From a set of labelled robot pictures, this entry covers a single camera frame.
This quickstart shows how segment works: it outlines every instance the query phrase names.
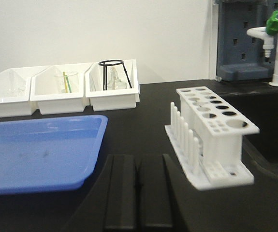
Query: black wire stand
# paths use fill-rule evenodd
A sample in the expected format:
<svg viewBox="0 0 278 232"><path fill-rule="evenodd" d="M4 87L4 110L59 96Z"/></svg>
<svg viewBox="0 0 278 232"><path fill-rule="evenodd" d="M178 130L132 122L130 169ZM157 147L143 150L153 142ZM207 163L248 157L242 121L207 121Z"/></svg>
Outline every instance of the black wire stand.
<svg viewBox="0 0 278 232"><path fill-rule="evenodd" d="M124 64L123 60L120 59L110 59L110 60L104 60L98 63L100 66L103 66L103 90L108 90L108 66L116 66L116 65L122 65L128 80L128 84L130 86L130 88L132 88L131 86L131 82L130 79L128 77L128 73Z"/></svg>

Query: white plastic bin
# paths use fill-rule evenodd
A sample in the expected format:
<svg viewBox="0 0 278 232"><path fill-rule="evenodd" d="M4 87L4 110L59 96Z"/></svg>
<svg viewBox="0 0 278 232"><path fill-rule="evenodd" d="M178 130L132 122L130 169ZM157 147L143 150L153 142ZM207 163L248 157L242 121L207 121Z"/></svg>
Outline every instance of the white plastic bin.
<svg viewBox="0 0 278 232"><path fill-rule="evenodd" d="M31 78L47 67L12 68L0 73L0 117L32 115L37 103L29 100Z"/></svg>
<svg viewBox="0 0 278 232"><path fill-rule="evenodd" d="M130 88L122 65L114 66L119 78L127 83L126 89L103 90L103 66L95 63L85 74L86 98L90 100L94 111L135 108L139 102L139 84L136 60L124 60ZM107 69L108 82L111 79L110 67Z"/></svg>
<svg viewBox="0 0 278 232"><path fill-rule="evenodd" d="M33 77L30 99L41 114L82 112L89 105L84 93L84 73L92 63L55 65Z"/></svg>

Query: white wall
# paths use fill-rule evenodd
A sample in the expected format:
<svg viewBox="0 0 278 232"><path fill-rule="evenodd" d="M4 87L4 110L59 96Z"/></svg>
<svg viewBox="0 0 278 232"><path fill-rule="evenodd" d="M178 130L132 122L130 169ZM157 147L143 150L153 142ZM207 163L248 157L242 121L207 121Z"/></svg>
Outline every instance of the white wall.
<svg viewBox="0 0 278 232"><path fill-rule="evenodd" d="M0 0L0 72L137 59L140 83L209 78L210 0Z"/></svg>

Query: green tap handle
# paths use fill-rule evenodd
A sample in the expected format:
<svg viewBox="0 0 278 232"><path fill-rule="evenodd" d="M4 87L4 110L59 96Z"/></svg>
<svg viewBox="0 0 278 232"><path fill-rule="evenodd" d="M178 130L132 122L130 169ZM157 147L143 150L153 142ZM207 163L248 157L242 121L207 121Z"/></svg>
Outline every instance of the green tap handle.
<svg viewBox="0 0 278 232"><path fill-rule="evenodd" d="M278 34L278 11L274 11L272 16L266 22L265 32L268 35Z"/></svg>

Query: gray pegboard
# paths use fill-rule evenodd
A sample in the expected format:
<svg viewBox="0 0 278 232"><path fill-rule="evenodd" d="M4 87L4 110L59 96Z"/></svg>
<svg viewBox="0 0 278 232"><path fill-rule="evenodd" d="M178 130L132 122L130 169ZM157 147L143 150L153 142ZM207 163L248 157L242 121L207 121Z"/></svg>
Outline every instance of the gray pegboard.
<svg viewBox="0 0 278 232"><path fill-rule="evenodd" d="M246 32L264 27L275 10L278 0L262 4L257 0L219 2L217 76L226 81L272 77L277 36L271 58L265 62L263 41L249 37Z"/></svg>

